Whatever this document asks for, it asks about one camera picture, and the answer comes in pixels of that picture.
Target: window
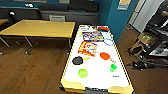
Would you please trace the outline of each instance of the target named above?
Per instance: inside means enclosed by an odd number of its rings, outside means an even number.
[[[44,3],[47,2],[47,0],[13,0],[13,1],[21,1],[21,2],[44,2]]]

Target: wall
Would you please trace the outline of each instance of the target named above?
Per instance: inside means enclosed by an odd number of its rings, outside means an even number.
[[[120,0],[111,0],[111,1],[100,0],[99,1],[107,4],[107,5],[103,5],[103,3],[100,3],[100,6],[101,7],[104,6],[104,7],[102,7],[103,9],[99,11],[100,13],[99,23],[100,25],[109,26],[111,33],[114,35],[114,40],[116,43],[118,42],[122,34],[122,31],[124,30],[125,25],[137,2],[137,0],[132,0],[127,10],[117,10],[119,1]]]
[[[0,1],[1,7],[23,7],[25,8],[25,3],[32,3],[34,5],[34,8],[37,8],[38,5],[42,4],[39,2],[18,2],[18,1],[12,1],[12,0],[3,0]],[[47,0],[47,4],[56,4],[56,5],[66,5],[66,4],[60,4],[59,0]]]

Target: table surface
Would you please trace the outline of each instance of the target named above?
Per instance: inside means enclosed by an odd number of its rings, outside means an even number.
[[[94,42],[98,45],[95,57],[79,54],[77,52],[81,42],[83,41],[81,32],[85,31],[81,31],[81,28],[79,28],[61,79],[61,83],[65,90],[70,92],[84,93],[85,87],[90,87],[107,89],[109,93],[131,93],[133,91],[133,87],[115,43],[114,45],[106,45],[104,42]],[[103,32],[102,34],[104,38],[113,40],[110,32]],[[108,53],[111,58],[116,61],[115,64],[117,65],[117,70],[115,72],[111,72],[109,70],[110,65],[113,64],[113,62],[100,58],[99,54],[101,52]],[[90,57],[90,59],[85,60],[81,65],[74,65],[72,60],[78,56],[83,58]],[[79,77],[78,70],[81,68],[88,71],[88,76],[86,78]]]
[[[0,19],[0,25],[6,23],[8,21],[8,19]]]
[[[71,38],[75,22],[21,20],[6,28],[0,35]]]

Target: door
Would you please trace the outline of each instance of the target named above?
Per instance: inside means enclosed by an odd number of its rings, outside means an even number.
[[[164,0],[140,0],[129,20],[129,24],[142,33],[162,1]]]

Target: box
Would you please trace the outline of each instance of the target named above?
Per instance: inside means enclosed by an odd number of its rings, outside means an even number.
[[[83,40],[88,42],[103,42],[104,37],[100,31],[82,32]]]
[[[88,56],[95,56],[97,49],[97,44],[87,41],[82,41],[78,53],[88,55]]]
[[[138,39],[143,43],[143,44],[150,44],[153,41],[155,41],[157,38],[155,38],[152,34],[144,32],[141,33],[138,37]]]

